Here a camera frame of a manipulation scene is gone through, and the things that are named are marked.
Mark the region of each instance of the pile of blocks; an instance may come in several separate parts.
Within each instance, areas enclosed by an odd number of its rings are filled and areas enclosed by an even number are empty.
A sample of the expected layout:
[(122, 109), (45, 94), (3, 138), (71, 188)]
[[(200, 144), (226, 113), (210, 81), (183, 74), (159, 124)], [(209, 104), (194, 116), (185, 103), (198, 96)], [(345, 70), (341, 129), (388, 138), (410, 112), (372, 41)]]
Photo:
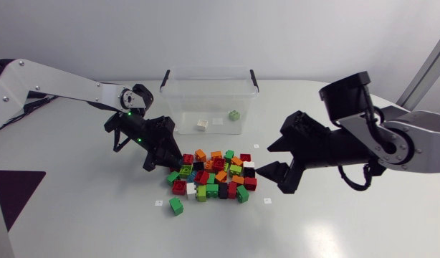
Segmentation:
[[(248, 191), (255, 191), (255, 165), (250, 154), (240, 154), (228, 150), (223, 156), (221, 151), (211, 152), (211, 159), (197, 150), (195, 154), (183, 154), (179, 171), (171, 169), (166, 178), (173, 194), (187, 195), (188, 200), (207, 201), (207, 198), (237, 199), (244, 203), (249, 199)], [(183, 205), (177, 197), (169, 201), (174, 214), (183, 211)]]

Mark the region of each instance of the white wall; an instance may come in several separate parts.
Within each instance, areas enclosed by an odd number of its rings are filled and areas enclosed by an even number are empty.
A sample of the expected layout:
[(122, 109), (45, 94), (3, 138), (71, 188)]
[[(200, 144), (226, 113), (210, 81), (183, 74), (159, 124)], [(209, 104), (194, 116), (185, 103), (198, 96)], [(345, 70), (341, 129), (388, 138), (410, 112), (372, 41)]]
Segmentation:
[(326, 82), (367, 70), (395, 102), (439, 37), (440, 0), (0, 0), (0, 58), (96, 80), (162, 79), (173, 65)]

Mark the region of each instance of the white table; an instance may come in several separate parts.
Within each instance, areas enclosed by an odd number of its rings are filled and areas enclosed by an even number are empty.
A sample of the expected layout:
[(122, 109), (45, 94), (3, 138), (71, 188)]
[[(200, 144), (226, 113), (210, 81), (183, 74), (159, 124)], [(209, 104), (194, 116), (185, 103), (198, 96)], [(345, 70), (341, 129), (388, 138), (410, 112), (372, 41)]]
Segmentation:
[[(160, 82), (143, 84), (155, 96), (145, 118), (170, 115)], [(260, 81), (242, 135), (176, 133), (177, 143), (182, 153), (251, 153), (257, 168), (289, 163), (289, 153), (266, 147), (296, 110), (333, 128), (318, 95), (324, 85)], [(111, 115), (58, 99), (1, 132), (1, 170), (47, 172), (9, 232), (16, 257), (440, 257), (440, 174), (387, 170), (356, 192), (337, 168), (312, 169), (295, 195), (257, 176), (244, 204), (183, 197), (184, 212), (174, 216), (168, 169), (144, 171), (146, 151), (134, 143), (114, 153), (103, 129)], [(360, 165), (345, 170), (363, 182)]]

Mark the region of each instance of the clear plastic container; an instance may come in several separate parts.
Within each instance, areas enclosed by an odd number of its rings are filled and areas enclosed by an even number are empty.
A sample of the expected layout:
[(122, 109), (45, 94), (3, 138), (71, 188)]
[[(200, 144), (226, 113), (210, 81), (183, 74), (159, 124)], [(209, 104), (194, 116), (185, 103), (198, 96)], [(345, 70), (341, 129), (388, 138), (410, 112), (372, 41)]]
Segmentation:
[[(172, 67), (160, 87), (181, 134), (241, 134), (258, 92), (247, 67)], [(198, 126), (200, 120), (206, 128)]]

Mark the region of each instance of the lego brick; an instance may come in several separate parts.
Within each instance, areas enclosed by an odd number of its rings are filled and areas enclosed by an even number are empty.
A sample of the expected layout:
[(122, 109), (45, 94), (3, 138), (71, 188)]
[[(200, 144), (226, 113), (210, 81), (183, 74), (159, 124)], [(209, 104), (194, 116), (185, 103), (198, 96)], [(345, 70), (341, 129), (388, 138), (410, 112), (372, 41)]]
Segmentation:
[(180, 177), (181, 178), (187, 178), (191, 171), (193, 170), (193, 165), (182, 165), (180, 168)]
[(188, 200), (194, 200), (196, 198), (196, 187), (194, 183), (186, 184), (186, 196), (188, 197)]
[(202, 162), (207, 161), (206, 154), (201, 149), (198, 149), (197, 151), (194, 152), (194, 157), (196, 158), (197, 161), (202, 161)]
[(193, 164), (193, 154), (183, 154), (182, 164), (183, 165), (192, 165)]
[(244, 203), (249, 200), (249, 192), (245, 189), (244, 186), (238, 186), (236, 189), (237, 201), (239, 203)]
[(244, 184), (244, 178), (242, 176), (233, 176), (231, 182), (237, 183), (238, 185)]
[(246, 177), (244, 179), (244, 187), (249, 191), (255, 191), (257, 189), (257, 179)]
[(174, 184), (174, 181), (178, 179), (180, 179), (180, 175), (178, 174), (178, 172), (174, 171), (166, 178), (166, 182), (168, 182), (169, 186), (172, 186)]
[(228, 198), (228, 184), (227, 183), (219, 183), (219, 198), (227, 199)]
[(238, 157), (233, 157), (231, 159), (231, 164), (236, 166), (242, 166), (242, 161)]
[(240, 176), (242, 168), (240, 166), (231, 165), (229, 166), (229, 176)]
[(212, 165), (212, 168), (215, 171), (222, 171), (225, 168), (225, 160), (223, 158), (215, 158), (214, 164)]
[(217, 183), (226, 182), (226, 180), (227, 180), (227, 174), (225, 171), (219, 171), (215, 176), (215, 181)]
[(183, 204), (180, 202), (180, 199), (178, 197), (174, 197), (169, 200), (169, 204), (171, 205), (171, 208), (176, 216), (180, 215), (183, 212)]
[(198, 199), (198, 201), (201, 201), (201, 202), (207, 201), (206, 186), (197, 186), (196, 187), (196, 198)]
[(206, 185), (206, 195), (208, 198), (217, 198), (219, 195), (219, 185), (216, 183)]
[(230, 198), (230, 199), (236, 198), (236, 188), (237, 188), (236, 183), (231, 182), (228, 184), (228, 198)]
[(193, 170), (195, 171), (204, 170), (204, 162), (193, 163)]
[(231, 112), (228, 114), (228, 118), (229, 118), (231, 121), (236, 121), (236, 120), (238, 120), (240, 117), (241, 117), (241, 114), (240, 114), (239, 112), (235, 111), (235, 110), (231, 111)]
[(252, 157), (250, 156), (250, 154), (241, 154), (239, 155), (239, 159), (241, 161), (252, 161)]
[(172, 185), (172, 194), (185, 195), (186, 192), (186, 181), (175, 180)]
[(234, 151), (232, 150), (227, 150), (225, 153), (225, 160), (227, 163), (231, 162), (231, 159), (234, 157)]

